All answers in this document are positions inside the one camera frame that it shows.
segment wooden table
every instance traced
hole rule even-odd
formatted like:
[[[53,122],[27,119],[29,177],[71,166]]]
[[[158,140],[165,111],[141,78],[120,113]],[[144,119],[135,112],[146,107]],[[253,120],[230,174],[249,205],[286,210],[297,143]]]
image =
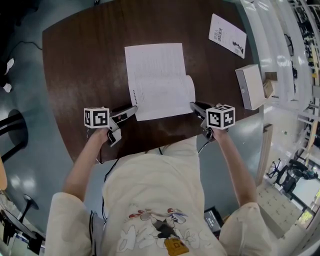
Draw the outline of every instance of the wooden table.
[[[125,47],[182,43],[186,74],[197,101],[228,104],[236,120],[246,110],[235,69],[253,64],[247,40],[245,59],[210,41],[212,14],[245,31],[233,3],[222,0],[114,0],[76,13],[43,32],[43,61],[53,113],[75,161],[86,143],[84,108],[131,105]],[[113,160],[172,144],[201,133],[201,120],[185,114],[137,122],[122,128],[122,140],[102,148]]]

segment black chair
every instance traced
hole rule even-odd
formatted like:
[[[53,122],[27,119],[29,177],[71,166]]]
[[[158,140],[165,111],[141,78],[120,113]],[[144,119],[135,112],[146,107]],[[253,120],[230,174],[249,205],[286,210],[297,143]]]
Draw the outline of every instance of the black chair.
[[[36,12],[39,8],[38,0],[3,0],[0,3],[0,13],[7,20],[15,21],[15,25],[21,26],[22,19],[29,10]]]
[[[30,207],[35,208],[36,210],[39,209],[37,203],[27,194],[23,195],[24,200],[26,201],[25,209],[22,213],[22,216],[17,219],[15,216],[12,215],[7,210],[1,210],[2,217],[5,219],[4,221],[4,230],[3,230],[3,242],[7,245],[9,244],[10,238],[14,236],[15,233],[18,231],[22,231],[23,234],[30,240],[36,239],[36,236],[33,232],[31,232],[26,226],[23,225],[24,218],[30,209]]]
[[[39,255],[42,242],[45,241],[46,239],[37,232],[33,232],[33,233],[35,234],[36,239],[30,238],[27,248],[33,253]]]
[[[297,181],[294,177],[289,174],[286,176],[284,182],[282,183],[283,191],[290,194],[297,186]]]
[[[8,117],[0,121],[0,128],[2,128],[0,129],[0,136],[8,133],[12,143],[15,145],[14,148],[1,156],[2,162],[4,163],[15,153],[27,146],[29,134],[24,117],[16,109],[10,111]]]
[[[277,165],[276,165],[275,161],[272,162],[272,164],[274,165],[273,171],[266,174],[270,179],[272,179],[275,176],[277,176],[277,179],[278,179],[279,175],[281,174],[281,171],[279,170],[279,165],[281,163],[281,159],[279,158],[278,160],[279,160],[279,162]]]

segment small booklet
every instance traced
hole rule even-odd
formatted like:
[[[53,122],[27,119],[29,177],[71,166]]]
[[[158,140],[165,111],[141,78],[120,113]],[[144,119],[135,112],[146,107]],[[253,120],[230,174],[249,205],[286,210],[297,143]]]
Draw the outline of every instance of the small booklet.
[[[195,86],[186,75],[181,43],[125,48],[131,102],[138,121],[192,113]]]
[[[245,58],[247,34],[216,14],[212,15],[209,39]]]

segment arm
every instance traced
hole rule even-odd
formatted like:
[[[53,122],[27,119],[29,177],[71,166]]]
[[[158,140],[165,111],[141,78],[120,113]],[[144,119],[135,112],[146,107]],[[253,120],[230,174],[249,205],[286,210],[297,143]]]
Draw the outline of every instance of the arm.
[[[62,191],[85,200],[85,194],[92,168],[103,143],[108,140],[108,129],[97,129],[89,138],[84,149],[65,180]]]
[[[257,188],[235,144],[225,130],[213,129],[231,176],[237,201],[241,206],[257,202]]]

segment black device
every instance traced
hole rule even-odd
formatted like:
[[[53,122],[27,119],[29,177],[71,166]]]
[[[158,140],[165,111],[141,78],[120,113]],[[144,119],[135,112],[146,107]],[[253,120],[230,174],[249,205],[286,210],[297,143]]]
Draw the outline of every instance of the black device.
[[[215,206],[204,211],[204,220],[208,224],[211,232],[218,239],[221,228],[224,225],[224,221],[222,220],[220,213],[217,211]]]

